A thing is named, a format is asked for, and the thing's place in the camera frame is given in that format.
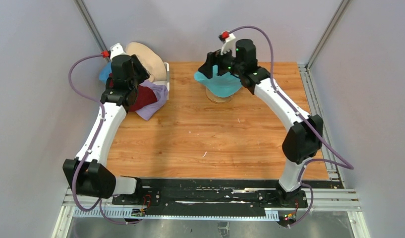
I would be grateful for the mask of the turquoise bucket hat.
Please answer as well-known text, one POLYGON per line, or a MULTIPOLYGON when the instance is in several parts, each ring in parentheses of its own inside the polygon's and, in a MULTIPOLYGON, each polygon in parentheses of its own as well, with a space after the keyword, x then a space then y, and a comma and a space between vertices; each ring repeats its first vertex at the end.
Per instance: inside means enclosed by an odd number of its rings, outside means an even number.
POLYGON ((207 78, 201 72, 194 74, 194 79, 208 88, 215 96, 220 98, 230 97, 242 88, 239 78, 231 75, 229 72, 221 76, 217 75, 218 66, 212 67, 213 77, 207 78))

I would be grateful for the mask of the maroon bucket hat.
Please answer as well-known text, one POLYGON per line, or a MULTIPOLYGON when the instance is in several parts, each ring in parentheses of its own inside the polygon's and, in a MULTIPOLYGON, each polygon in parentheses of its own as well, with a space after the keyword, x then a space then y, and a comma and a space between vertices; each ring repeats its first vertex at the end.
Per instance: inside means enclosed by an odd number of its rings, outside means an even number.
POLYGON ((157 101, 158 99, 151 88, 139 85, 137 98, 135 103, 129 106, 129 111, 135 112, 157 101))

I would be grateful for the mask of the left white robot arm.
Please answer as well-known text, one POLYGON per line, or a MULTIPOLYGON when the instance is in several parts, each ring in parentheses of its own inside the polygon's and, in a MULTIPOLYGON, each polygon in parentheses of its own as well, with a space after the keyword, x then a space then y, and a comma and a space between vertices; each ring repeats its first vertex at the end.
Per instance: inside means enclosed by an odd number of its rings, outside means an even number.
POLYGON ((79 202, 80 195, 98 201, 125 195, 132 205, 140 204, 144 198, 139 178, 116 177, 106 164, 116 132, 136 102, 138 86, 149 74, 136 55, 102 52, 100 56, 111 57, 112 72, 100 99, 93 100, 98 103, 99 112, 84 145, 75 158, 65 160, 62 166, 73 200, 81 210, 86 208, 79 202))

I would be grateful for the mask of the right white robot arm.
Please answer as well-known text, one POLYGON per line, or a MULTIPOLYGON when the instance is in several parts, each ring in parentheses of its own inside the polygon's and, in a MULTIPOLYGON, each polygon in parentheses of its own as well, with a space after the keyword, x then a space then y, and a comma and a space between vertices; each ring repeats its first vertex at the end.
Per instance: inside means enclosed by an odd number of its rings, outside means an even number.
POLYGON ((236 53, 223 49, 209 52, 198 71, 208 79, 230 73, 242 86, 261 99, 279 118, 286 129, 282 150, 286 158, 284 171, 272 195, 260 195, 263 203, 277 202, 289 206, 302 196, 301 178, 307 163, 322 147, 323 119, 301 109, 278 86, 271 73, 259 66, 252 40, 242 39, 235 44, 236 53))

